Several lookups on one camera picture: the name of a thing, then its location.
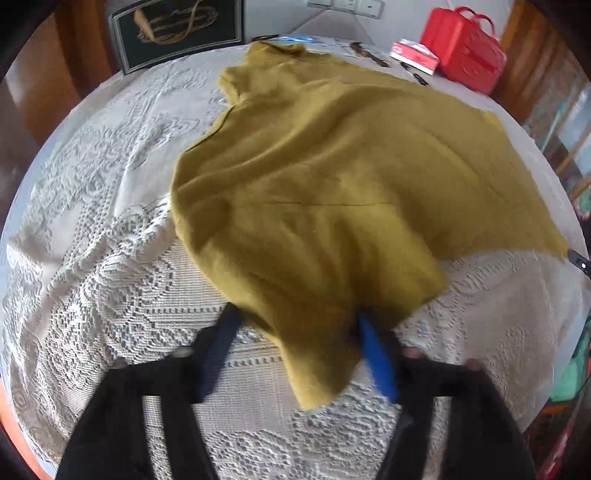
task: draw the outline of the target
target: red bag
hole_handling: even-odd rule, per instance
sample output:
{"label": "red bag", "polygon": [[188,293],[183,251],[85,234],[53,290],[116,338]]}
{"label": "red bag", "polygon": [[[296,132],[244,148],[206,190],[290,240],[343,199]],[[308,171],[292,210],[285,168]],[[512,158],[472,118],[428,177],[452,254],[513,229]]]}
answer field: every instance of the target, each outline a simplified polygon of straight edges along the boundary
{"label": "red bag", "polygon": [[[466,18],[462,12],[472,13]],[[487,20],[492,36],[480,27]],[[486,95],[503,72],[507,55],[494,38],[495,24],[468,7],[436,8],[431,12],[421,43],[439,57],[439,69],[450,80]]]}

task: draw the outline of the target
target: table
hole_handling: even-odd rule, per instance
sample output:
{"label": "table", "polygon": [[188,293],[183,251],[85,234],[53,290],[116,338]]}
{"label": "table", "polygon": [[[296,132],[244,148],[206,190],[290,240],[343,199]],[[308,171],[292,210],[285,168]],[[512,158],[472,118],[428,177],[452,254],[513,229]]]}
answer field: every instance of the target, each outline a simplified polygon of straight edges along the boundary
{"label": "table", "polygon": [[[76,419],[113,359],[161,358],[211,325],[225,302],[174,234],[168,188],[178,155],[226,108],[216,79],[247,47],[199,53],[114,76],[60,125],[35,159],[2,236],[1,362],[15,415],[55,472]],[[338,42],[312,46],[375,70]],[[393,63],[388,71],[413,81]],[[440,77],[433,88],[497,114],[567,242],[585,252],[568,198],[545,158],[490,98]],[[432,358],[480,358],[525,428],[566,366],[589,311],[589,282],[534,252],[495,251],[443,267],[450,288],[398,334]],[[145,399],[157,478],[169,478],[159,405]],[[426,478],[444,451],[437,401]],[[243,328],[219,388],[195,407],[221,478],[373,478],[398,409],[360,365],[351,385],[299,409],[278,349]]]}

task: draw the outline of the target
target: white wall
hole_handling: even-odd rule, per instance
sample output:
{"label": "white wall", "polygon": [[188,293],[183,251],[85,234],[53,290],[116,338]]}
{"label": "white wall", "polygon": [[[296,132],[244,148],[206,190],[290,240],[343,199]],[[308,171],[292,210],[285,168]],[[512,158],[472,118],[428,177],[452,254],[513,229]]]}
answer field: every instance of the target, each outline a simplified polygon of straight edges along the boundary
{"label": "white wall", "polygon": [[308,7],[306,0],[244,0],[246,40],[259,35],[294,31],[324,11]]}
{"label": "white wall", "polygon": [[[249,1],[266,2],[267,0],[246,1],[248,6]],[[477,13],[488,15],[495,23],[496,34],[500,37],[513,7],[513,0],[385,0],[384,3],[382,17],[378,20],[332,10],[323,11],[317,18],[297,28],[296,32],[367,41],[362,38],[365,35],[359,30],[360,25],[372,43],[389,48],[393,41],[400,38],[418,41],[433,8],[455,8],[465,5]],[[352,19],[345,22],[342,19],[343,15]],[[483,25],[485,29],[489,28],[484,22]]]}

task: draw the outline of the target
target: light switch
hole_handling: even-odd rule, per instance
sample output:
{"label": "light switch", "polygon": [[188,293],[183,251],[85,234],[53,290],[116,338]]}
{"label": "light switch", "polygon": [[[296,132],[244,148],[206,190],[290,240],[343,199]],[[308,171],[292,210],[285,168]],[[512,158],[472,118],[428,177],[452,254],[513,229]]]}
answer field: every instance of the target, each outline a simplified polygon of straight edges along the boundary
{"label": "light switch", "polygon": [[358,0],[333,0],[333,8],[344,12],[355,12]]}
{"label": "light switch", "polygon": [[308,7],[330,8],[332,0],[307,0]]}
{"label": "light switch", "polygon": [[355,13],[366,17],[380,18],[383,9],[384,2],[379,0],[358,0]]}

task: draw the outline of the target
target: black frame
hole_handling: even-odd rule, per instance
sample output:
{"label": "black frame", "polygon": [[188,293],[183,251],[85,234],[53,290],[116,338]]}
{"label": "black frame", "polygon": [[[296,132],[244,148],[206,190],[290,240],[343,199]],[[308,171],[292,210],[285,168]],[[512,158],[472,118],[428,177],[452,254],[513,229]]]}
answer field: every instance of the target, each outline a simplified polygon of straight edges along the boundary
{"label": "black frame", "polygon": [[115,43],[117,54],[119,56],[119,61],[121,63],[121,67],[125,75],[127,75],[128,73],[136,72],[137,70],[149,68],[151,66],[157,65],[158,63],[174,60],[179,57],[191,55],[193,53],[197,53],[200,51],[214,50],[216,48],[221,47],[232,47],[235,45],[244,45],[244,0],[230,0],[234,3],[235,7],[235,38],[231,40],[212,42],[205,45],[184,48],[173,53],[156,57],[150,61],[145,61],[137,65],[131,65],[127,53],[125,51],[125,43],[122,38],[119,20],[126,15],[133,14],[133,12],[138,8],[147,7],[152,4],[166,1],[167,0],[140,0],[134,4],[122,8],[121,10],[116,11],[109,17],[109,29],[111,30],[111,37],[113,38],[113,41]]}

